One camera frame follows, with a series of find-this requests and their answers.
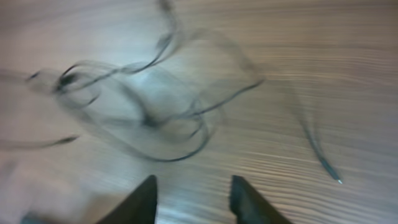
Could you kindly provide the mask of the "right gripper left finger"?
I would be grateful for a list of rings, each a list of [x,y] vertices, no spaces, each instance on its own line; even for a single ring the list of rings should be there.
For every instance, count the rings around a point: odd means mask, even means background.
[[[155,224],[156,215],[157,177],[150,175],[96,224]]]

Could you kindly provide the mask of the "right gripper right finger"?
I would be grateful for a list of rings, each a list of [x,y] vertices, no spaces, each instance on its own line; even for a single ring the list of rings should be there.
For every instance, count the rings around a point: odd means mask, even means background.
[[[237,224],[292,224],[244,177],[237,175],[232,176],[229,209]]]

